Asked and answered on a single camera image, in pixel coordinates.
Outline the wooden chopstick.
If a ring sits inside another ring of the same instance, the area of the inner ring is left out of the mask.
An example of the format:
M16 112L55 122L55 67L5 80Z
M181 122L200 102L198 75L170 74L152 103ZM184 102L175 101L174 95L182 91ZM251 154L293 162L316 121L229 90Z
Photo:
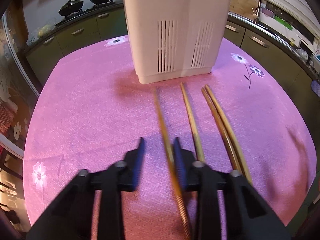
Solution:
M212 100L213 102L213 105L215 106L219 116L220 116L220 119L225 127L225 130L226 130L226 133L228 134L229 136L229 139L232 143L232 146L235 150L235 155L236 155L236 159L240 165L240 169L242 171L242 173L244 174L244 176L247 178L247 180L253 184L253 181L252 181L252 177L251 177L251 174L249 172L249 169L248 169L248 166L247 166L247 163L246 163L246 160L245 160L245 157L244 157L244 154L242 152L242 149L240 147L240 144L235 136L235 133L225 115L225 113L223 112L219 102L217 101L213 91L211 90L211 88L208 86L208 85L205 85L204 89L206 90L206 92L208 93L210 99Z
M222 122L222 119L217 111L217 108L215 107L212 99L210 98L208 92L206 91L206 89L204 87L201 88L201 92L210 108L210 111L212 113L212 116L215 120L216 126L220 132L221 138L223 140L223 144L226 148L229 160L231 162L231 166L234 170L238 170L240 173L242 173L240 164L238 162L237 156L236 156L236 152L235 149L233 147L233 144L231 142L231 139L227 133L227 130Z
M154 96L154 100L155 100L156 113L158 116L159 129L161 132L164 150L165 150L165 154L166 154L166 158L167 158L170 180L172 183L172 188L173 188L178 212L179 212L182 226L183 226L184 239L191 239L191 225L190 225L190 221L189 221L189 216L188 216L188 212L187 212L184 200L183 200L182 191L181 191L179 183L178 183L178 178L177 178L176 171L175 171L173 149L172 149L172 145L170 143L165 120L164 120L164 117L163 117L163 114L161 111L161 106L159 103L156 88L153 91L153 96Z
M192 111L192 107L191 107L191 104L190 104L190 101L189 101L189 98L187 95L187 91L186 91L183 83L180 83L180 88L181 88L184 104L185 104L187 115L188 115L188 120L189 120L189 124L190 124L190 129L191 129L191 135L193 137L193 142L194 142L194 147L195 147L195 152L196 152L196 157L197 157L198 161L201 161L204 163L205 157L204 157L204 152L203 152L199 132L197 130L196 121L195 121L195 118L193 115L193 111Z

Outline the green kitchen cabinets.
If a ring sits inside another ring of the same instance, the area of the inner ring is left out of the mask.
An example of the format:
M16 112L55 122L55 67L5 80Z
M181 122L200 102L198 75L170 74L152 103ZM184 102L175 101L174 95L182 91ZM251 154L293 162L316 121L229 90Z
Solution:
M40 92L55 65L64 56L99 41L127 34L123 4L78 12L53 26L23 48L31 79ZM267 25L229 13L224 37L258 61L286 90L305 73L309 85L319 83L319 73Z

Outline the wooden cutting board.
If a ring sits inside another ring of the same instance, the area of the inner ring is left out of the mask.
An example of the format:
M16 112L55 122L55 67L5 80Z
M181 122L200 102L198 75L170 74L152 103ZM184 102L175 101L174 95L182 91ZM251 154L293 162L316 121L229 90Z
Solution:
M254 20L253 10L258 7L258 0L231 0L229 11L244 18Z

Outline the pink embroidered tablecloth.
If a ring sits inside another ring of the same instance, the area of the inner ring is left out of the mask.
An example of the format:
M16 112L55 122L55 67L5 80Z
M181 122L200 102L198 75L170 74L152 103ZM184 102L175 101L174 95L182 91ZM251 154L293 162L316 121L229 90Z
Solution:
M206 163L231 164L201 92L209 85L245 156L253 185L284 224L302 205L316 176L316 149L298 109L252 57L223 40L210 74L143 85L127 37L103 41L61 59L27 125L23 189L29 220L41 213L80 169L109 167L145 139L138 190L123 194L127 239L184 239L155 101L170 139L194 149L181 85L196 119Z

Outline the black wok with lid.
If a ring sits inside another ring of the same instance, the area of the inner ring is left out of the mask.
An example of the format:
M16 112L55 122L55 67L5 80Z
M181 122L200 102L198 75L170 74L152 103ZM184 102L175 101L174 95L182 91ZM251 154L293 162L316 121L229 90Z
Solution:
M69 0L64 4L58 11L60 16L68 16L75 12L79 12L84 5L84 2L81 0Z

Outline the white plastic utensil holder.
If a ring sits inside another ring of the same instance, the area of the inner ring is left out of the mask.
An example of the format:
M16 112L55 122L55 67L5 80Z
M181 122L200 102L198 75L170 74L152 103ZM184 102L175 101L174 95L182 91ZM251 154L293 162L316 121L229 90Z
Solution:
M123 0L135 72L148 84L208 74L231 0Z

